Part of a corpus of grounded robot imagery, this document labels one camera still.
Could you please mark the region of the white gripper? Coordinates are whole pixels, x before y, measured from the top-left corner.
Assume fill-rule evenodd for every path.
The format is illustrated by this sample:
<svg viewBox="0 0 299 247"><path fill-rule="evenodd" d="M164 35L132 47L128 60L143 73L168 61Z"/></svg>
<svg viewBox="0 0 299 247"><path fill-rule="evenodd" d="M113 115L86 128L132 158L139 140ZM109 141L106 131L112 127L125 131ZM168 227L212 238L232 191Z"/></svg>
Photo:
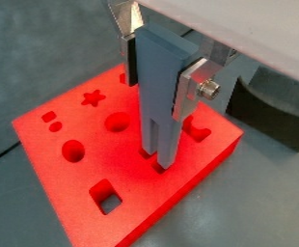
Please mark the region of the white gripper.
<svg viewBox="0 0 299 247"><path fill-rule="evenodd" d="M196 60L179 74L171 110L177 122L192 114L201 97L217 96L220 86L212 77L237 51L299 80L299 0L136 2L213 39L201 41Z"/></svg>

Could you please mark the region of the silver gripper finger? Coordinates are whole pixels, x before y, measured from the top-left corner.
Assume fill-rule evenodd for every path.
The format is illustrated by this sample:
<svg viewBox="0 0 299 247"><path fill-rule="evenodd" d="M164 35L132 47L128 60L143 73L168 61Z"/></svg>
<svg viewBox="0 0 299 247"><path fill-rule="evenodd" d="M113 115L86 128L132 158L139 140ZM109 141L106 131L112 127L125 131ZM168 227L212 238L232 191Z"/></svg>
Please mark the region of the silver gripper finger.
<svg viewBox="0 0 299 247"><path fill-rule="evenodd" d="M135 0L106 0L106 6L118 33L125 81L133 86L137 82L135 30L143 26L141 12Z"/></svg>

